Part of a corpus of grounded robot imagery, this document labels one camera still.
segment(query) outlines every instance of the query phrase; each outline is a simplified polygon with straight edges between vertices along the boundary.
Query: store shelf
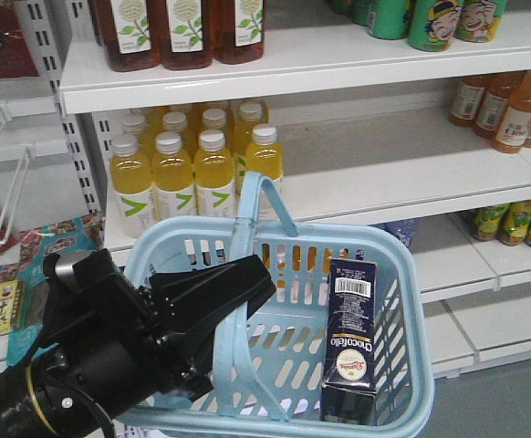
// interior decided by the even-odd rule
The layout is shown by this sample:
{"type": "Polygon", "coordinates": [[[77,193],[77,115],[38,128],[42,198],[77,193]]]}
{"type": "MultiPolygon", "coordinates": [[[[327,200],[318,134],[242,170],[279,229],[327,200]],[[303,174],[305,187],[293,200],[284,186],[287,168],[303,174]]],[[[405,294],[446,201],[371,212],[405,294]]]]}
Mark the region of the store shelf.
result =
{"type": "Polygon", "coordinates": [[[455,40],[441,53],[416,50],[405,40],[373,38],[322,0],[270,2],[264,57],[236,66],[214,61],[199,70],[118,73],[109,70],[94,41],[77,38],[68,52],[60,101],[66,113],[82,113],[531,68],[531,2],[512,3],[492,42],[455,40]]]}

